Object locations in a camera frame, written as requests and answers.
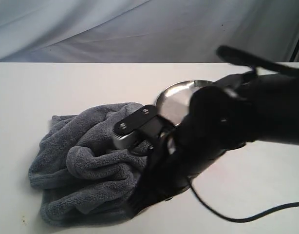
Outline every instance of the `white backdrop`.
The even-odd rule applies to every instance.
[[[31,0],[18,2],[31,4]],[[47,0],[44,4],[30,21],[13,27],[21,39],[27,37],[22,32],[41,31],[26,47],[13,48],[19,40],[15,32],[13,37],[0,36],[0,51],[8,50],[0,53],[1,61],[218,62],[215,49],[220,44],[288,61],[299,36],[299,0],[72,0],[69,4]],[[51,25],[40,23],[50,19]],[[45,25],[49,33],[40,30]]]

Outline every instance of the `metal bowl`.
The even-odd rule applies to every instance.
[[[155,101],[159,114],[178,125],[188,114],[189,100],[193,93],[211,83],[207,80],[187,80],[168,87]]]

